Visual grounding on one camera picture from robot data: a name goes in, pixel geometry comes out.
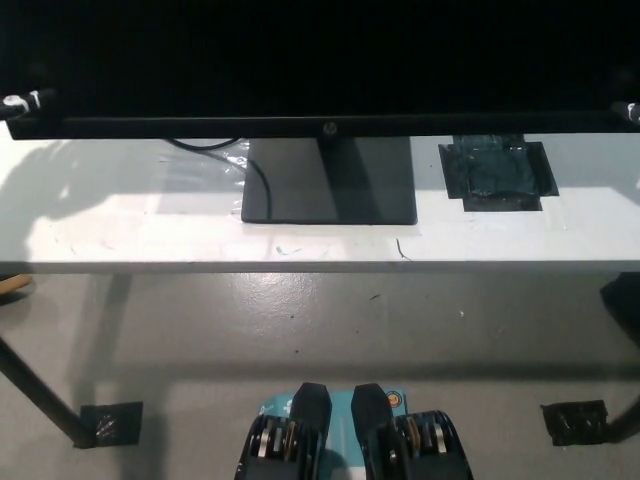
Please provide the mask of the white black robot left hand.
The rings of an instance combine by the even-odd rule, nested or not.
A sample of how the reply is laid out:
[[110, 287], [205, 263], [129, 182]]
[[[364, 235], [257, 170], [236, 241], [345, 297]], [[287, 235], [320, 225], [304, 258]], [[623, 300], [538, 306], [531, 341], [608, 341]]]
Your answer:
[[1, 99], [0, 119], [8, 121], [47, 107], [56, 98], [54, 89], [32, 90], [26, 94], [7, 95]]

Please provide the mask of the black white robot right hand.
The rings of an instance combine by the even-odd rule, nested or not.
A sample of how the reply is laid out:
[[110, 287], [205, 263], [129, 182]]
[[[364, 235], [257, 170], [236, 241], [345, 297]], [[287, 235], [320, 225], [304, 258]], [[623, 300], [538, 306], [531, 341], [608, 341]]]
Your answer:
[[636, 102], [613, 102], [611, 110], [633, 124], [640, 124], [640, 106]]

